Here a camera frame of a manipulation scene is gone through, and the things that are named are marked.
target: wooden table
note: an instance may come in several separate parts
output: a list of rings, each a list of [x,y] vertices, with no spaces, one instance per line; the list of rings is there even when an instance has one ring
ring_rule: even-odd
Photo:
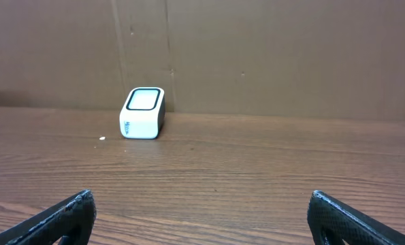
[[[0,108],[0,232],[82,189],[91,244],[311,244],[321,189],[405,233],[405,122]]]

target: small white device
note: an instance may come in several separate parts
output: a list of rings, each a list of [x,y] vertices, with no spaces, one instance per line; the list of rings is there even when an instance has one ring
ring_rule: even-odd
[[[164,116],[163,89],[135,88],[120,111],[120,132],[128,139],[155,139],[163,126]]]

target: cardboard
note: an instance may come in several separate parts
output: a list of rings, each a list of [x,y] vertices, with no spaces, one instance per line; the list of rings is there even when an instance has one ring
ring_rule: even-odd
[[[0,105],[405,120],[405,0],[2,0]]]

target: wall seam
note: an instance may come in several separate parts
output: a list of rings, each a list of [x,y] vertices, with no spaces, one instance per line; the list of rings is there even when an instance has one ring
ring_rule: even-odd
[[[122,27],[120,25],[119,14],[118,14],[118,7],[116,0],[110,0],[112,2],[112,11],[114,17],[114,29],[116,31],[116,39],[118,44],[118,54],[119,54],[119,70],[120,70],[120,83],[122,86],[122,94],[123,99],[127,98],[126,92],[128,92],[127,88],[127,79],[128,79],[128,70],[127,70],[127,60],[125,58],[125,49],[123,45],[123,35],[122,35]]]
[[[170,32],[169,32],[169,4],[167,4],[167,0],[163,0],[164,2],[164,11],[165,11],[165,18],[166,18],[166,37],[167,37],[167,59],[168,59],[168,66],[169,66],[169,72],[170,72],[170,77],[172,79],[172,99],[173,99],[173,109],[176,111],[177,107],[177,101],[176,101],[176,81],[175,81],[175,69],[173,66],[173,56],[172,56],[172,50],[171,50],[171,45],[170,45]]]

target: cardboard wall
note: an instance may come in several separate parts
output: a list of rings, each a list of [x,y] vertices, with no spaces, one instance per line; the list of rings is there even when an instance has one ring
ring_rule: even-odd
[[[405,120],[405,0],[0,0],[0,105]]]

